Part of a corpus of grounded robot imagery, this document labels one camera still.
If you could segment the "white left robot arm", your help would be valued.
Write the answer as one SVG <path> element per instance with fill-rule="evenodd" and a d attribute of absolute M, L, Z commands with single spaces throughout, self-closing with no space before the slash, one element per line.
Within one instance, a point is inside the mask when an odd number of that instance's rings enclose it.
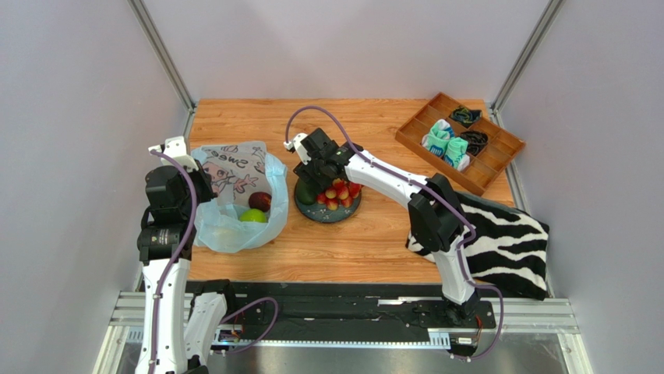
<path fill-rule="evenodd" d="M 228 280 L 199 284 L 186 309 L 196 208 L 216 195 L 210 176 L 160 166 L 146 177 L 149 206 L 137 238 L 145 286 L 143 343 L 137 373 L 207 373 L 214 334 L 235 295 Z"/>

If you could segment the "light blue printed plastic bag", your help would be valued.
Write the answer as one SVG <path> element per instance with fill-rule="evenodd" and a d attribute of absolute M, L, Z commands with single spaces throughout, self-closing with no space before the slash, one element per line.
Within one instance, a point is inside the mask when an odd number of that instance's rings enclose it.
<path fill-rule="evenodd" d="M 206 145 L 192 151 L 211 177 L 217 197 L 201 202 L 196 211 L 195 244 L 215 252 L 235 253 L 259 248 L 284 229 L 290 203 L 287 167 L 258 140 L 234 145 Z M 271 196 L 265 223 L 242 221 L 251 209 L 250 196 Z"/>

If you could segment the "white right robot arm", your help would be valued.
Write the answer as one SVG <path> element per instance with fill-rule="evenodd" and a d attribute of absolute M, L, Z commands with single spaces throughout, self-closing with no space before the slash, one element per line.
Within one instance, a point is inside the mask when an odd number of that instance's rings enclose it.
<path fill-rule="evenodd" d="M 410 234 L 429 252 L 440 274 L 443 297 L 456 313 L 468 318 L 475 313 L 479 297 L 462 252 L 465 235 L 473 235 L 461 203 L 446 177 L 414 175 L 385 164 L 350 141 L 338 145 L 322 129 L 299 133 L 284 142 L 298 155 L 296 175 L 323 189 L 335 178 L 373 189 L 408 211 Z"/>

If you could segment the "dark red apple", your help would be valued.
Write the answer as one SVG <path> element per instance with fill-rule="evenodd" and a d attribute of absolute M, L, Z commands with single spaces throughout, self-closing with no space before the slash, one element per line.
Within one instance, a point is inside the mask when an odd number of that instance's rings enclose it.
<path fill-rule="evenodd" d="M 251 209 L 260 210 L 267 213 L 271 209 L 272 196 L 267 192 L 254 192 L 248 199 Z"/>

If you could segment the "red strawberry bunch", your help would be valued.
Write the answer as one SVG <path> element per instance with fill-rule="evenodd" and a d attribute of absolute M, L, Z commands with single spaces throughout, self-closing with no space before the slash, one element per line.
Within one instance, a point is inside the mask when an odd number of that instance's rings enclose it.
<path fill-rule="evenodd" d="M 329 187 L 316 196 L 316 202 L 332 211 L 341 207 L 351 208 L 359 200 L 361 192 L 362 185 L 335 178 Z"/>

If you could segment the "green apple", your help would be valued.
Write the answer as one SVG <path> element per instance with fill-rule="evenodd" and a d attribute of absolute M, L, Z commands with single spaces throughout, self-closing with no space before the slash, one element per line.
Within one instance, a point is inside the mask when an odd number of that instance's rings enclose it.
<path fill-rule="evenodd" d="M 265 224 L 268 222 L 267 214 L 260 209 L 251 208 L 239 216 L 241 222 L 254 222 Z"/>

